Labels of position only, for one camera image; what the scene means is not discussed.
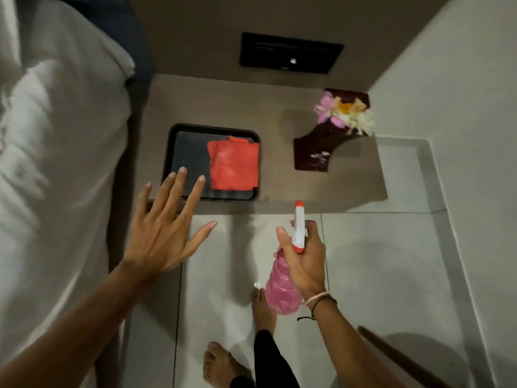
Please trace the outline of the brown wooden stick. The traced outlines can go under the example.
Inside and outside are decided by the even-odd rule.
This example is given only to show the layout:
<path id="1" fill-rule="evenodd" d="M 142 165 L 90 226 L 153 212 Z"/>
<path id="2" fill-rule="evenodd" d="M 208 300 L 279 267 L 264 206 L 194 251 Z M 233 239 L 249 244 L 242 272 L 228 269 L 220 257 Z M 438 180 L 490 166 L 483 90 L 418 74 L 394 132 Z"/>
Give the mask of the brown wooden stick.
<path id="1" fill-rule="evenodd" d="M 364 339 L 375 346 L 380 352 L 397 364 L 404 370 L 404 372 L 420 383 L 424 388 L 453 388 L 444 380 L 432 374 L 423 366 L 406 356 L 403 352 L 385 342 L 384 339 L 381 339 L 369 329 L 364 326 L 358 326 L 357 330 Z"/>

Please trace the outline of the person's right hand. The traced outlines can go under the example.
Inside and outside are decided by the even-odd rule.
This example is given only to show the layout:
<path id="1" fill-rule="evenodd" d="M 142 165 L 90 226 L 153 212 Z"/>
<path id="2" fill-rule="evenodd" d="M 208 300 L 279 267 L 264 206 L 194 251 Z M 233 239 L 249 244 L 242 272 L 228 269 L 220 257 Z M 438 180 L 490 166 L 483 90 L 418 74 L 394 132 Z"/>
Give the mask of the person's right hand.
<path id="1" fill-rule="evenodd" d="M 286 261 L 294 286 L 308 305 L 326 292 L 326 248 L 315 221 L 306 221 L 306 229 L 308 236 L 303 254 L 295 253 L 293 260 Z"/>

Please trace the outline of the person's right forearm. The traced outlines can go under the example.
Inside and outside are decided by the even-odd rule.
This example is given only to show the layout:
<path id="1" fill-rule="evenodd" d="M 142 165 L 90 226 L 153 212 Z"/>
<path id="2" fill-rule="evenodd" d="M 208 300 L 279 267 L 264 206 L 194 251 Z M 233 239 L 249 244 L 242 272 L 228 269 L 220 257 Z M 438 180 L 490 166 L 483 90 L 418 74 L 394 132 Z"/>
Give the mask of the person's right forearm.
<path id="1" fill-rule="evenodd" d="M 337 375 L 348 388 L 404 388 L 345 319 L 328 291 L 307 306 Z"/>

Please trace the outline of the pink spray bottle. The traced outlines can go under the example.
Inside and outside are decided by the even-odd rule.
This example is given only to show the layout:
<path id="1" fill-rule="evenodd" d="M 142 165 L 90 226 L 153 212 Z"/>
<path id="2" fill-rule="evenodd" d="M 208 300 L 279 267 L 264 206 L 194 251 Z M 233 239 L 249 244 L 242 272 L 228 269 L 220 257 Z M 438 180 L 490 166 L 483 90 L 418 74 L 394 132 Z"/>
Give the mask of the pink spray bottle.
<path id="1" fill-rule="evenodd" d="M 302 201 L 298 200 L 295 202 L 294 220 L 292 221 L 292 233 L 290 235 L 293 250 L 297 254 L 303 254 L 305 250 L 305 238 L 307 236 L 305 221 L 305 206 Z M 294 286 L 289 274 L 282 248 L 275 253 L 275 261 L 265 287 L 265 299 L 273 311 L 286 316 L 297 312 L 303 303 L 302 295 Z"/>

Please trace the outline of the person's left foot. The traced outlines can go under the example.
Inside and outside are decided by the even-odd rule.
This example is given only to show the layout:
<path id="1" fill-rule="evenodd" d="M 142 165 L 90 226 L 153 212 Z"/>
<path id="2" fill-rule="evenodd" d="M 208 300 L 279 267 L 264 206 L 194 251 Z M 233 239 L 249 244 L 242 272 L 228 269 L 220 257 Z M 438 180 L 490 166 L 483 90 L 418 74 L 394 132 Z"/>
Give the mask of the person's left foot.
<path id="1" fill-rule="evenodd" d="M 256 388 L 251 371 L 217 342 L 204 353 L 203 379 L 212 388 Z"/>

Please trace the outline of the person's left hand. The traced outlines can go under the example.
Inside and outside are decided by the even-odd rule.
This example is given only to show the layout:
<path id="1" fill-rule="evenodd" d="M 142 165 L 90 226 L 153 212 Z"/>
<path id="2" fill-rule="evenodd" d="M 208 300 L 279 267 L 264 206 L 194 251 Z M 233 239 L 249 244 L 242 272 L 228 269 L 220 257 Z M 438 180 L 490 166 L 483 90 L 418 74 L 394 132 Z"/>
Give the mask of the person's left hand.
<path id="1" fill-rule="evenodd" d="M 137 230 L 136 204 L 130 226 L 128 245 L 121 263 L 116 268 L 117 272 L 122 272 L 126 276 L 133 276 L 140 280 L 152 280 L 177 267 L 193 255 L 183 254 L 183 248 L 187 233 L 190 235 L 194 211 L 201 198 L 205 182 L 205 176 L 198 177 L 183 208 L 179 212 L 179 204 L 175 216 L 161 216 L 161 187 L 163 181 L 151 208 L 148 208 L 149 221 L 139 230 Z"/>

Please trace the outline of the person's left forearm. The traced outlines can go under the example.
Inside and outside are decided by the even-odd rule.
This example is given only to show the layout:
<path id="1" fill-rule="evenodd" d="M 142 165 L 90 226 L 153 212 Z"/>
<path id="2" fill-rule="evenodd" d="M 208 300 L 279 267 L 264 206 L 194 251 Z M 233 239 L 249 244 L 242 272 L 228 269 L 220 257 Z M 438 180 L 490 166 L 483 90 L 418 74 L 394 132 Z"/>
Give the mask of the person's left forearm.
<path id="1" fill-rule="evenodd" d="M 0 388 L 79 388 L 162 271 L 123 261 L 107 280 L 0 370 Z"/>

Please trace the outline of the person's foot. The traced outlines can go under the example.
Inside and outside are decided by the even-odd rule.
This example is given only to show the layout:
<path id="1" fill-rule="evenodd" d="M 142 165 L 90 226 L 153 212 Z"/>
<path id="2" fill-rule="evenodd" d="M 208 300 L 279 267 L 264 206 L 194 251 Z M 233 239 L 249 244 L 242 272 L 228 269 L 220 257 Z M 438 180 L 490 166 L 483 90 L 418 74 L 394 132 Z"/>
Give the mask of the person's foot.
<path id="1" fill-rule="evenodd" d="M 262 331 L 267 331 L 271 336 L 274 336 L 277 325 L 277 313 L 268 306 L 265 289 L 253 289 L 251 293 L 251 308 L 255 339 L 259 332 Z"/>
<path id="2" fill-rule="evenodd" d="M 217 342 L 204 353 L 203 379 L 212 388 L 256 388 L 251 371 Z"/>

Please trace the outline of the person's right foot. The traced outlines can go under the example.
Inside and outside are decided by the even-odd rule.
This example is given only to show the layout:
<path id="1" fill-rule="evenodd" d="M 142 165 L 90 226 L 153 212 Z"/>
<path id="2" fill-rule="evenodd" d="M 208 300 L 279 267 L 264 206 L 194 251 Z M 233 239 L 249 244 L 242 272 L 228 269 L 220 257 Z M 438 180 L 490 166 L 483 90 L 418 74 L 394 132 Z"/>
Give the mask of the person's right foot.
<path id="1" fill-rule="evenodd" d="M 259 332 L 262 331 L 267 331 L 271 336 L 274 336 L 277 325 L 277 313 L 268 306 L 265 289 L 253 289 L 251 293 L 251 308 L 255 339 Z"/>

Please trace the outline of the dark brown wooden flower holder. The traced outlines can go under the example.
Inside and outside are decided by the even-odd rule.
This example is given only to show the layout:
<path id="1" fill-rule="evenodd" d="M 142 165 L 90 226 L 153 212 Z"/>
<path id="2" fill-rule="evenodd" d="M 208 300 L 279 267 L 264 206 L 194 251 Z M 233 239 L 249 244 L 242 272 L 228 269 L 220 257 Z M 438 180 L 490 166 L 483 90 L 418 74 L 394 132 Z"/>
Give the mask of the dark brown wooden flower holder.
<path id="1" fill-rule="evenodd" d="M 325 91 L 351 99 L 356 96 L 371 108 L 370 97 L 367 93 L 344 91 L 327 88 Z M 329 162 L 334 151 L 342 144 L 361 137 L 347 135 L 343 130 L 332 126 L 330 122 L 316 124 L 314 129 L 305 136 L 293 140 L 294 168 L 298 171 L 328 172 Z"/>

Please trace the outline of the black trouser leg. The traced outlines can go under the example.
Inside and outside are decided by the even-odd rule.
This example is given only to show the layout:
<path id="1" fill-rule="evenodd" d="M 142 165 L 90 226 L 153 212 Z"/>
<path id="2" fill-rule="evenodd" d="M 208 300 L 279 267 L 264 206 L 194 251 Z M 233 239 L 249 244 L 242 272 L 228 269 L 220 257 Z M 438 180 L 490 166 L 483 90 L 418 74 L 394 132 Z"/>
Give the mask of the black trouser leg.
<path id="1" fill-rule="evenodd" d="M 238 376 L 232 379 L 229 388 L 301 388 L 273 335 L 267 330 L 255 335 L 254 365 L 255 380 Z"/>

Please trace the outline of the red cleaning cloth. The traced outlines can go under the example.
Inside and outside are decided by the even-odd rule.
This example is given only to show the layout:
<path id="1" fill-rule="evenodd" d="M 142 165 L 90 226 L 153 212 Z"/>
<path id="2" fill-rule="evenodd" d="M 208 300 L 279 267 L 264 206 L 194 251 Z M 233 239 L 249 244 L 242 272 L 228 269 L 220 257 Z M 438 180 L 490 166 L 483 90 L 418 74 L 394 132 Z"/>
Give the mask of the red cleaning cloth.
<path id="1" fill-rule="evenodd" d="M 260 180 L 260 143 L 230 136 L 209 141 L 210 188 L 221 191 L 252 191 Z"/>

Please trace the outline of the black rectangular tray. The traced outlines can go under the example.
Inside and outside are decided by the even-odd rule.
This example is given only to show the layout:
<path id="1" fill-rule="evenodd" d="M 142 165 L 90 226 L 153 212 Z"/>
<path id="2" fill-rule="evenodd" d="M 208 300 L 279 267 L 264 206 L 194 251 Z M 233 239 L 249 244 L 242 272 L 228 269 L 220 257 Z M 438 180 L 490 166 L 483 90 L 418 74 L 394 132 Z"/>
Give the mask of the black rectangular tray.
<path id="1" fill-rule="evenodd" d="M 181 167 L 187 168 L 187 180 L 183 199 L 190 195 L 197 179 L 206 177 L 201 201 L 244 203 L 253 202 L 259 195 L 259 187 L 252 191 L 222 191 L 211 188 L 210 156 L 207 143 L 228 140 L 230 137 L 243 138 L 251 143 L 261 143 L 259 135 L 251 130 L 221 128 L 200 124 L 176 123 L 167 137 L 165 163 L 162 180 Z"/>

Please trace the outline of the white bed duvet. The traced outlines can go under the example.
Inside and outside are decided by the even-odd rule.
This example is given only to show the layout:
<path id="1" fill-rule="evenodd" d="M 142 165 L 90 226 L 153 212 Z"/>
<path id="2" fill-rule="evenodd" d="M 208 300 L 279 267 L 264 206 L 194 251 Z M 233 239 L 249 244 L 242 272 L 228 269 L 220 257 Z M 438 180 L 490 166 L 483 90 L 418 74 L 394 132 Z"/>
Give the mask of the white bed duvet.
<path id="1" fill-rule="evenodd" d="M 0 367 L 108 270 L 131 56 L 59 0 L 0 0 Z"/>

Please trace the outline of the pink and white flowers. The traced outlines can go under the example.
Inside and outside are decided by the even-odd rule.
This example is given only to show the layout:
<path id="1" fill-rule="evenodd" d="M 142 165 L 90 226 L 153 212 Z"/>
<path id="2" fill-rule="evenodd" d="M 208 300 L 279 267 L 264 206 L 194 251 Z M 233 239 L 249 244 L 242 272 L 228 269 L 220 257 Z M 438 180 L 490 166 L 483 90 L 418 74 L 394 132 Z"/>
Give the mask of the pink and white flowers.
<path id="1" fill-rule="evenodd" d="M 345 99 L 325 91 L 319 103 L 314 106 L 317 124 L 330 122 L 347 135 L 373 136 L 373 112 L 361 99 L 352 96 Z"/>

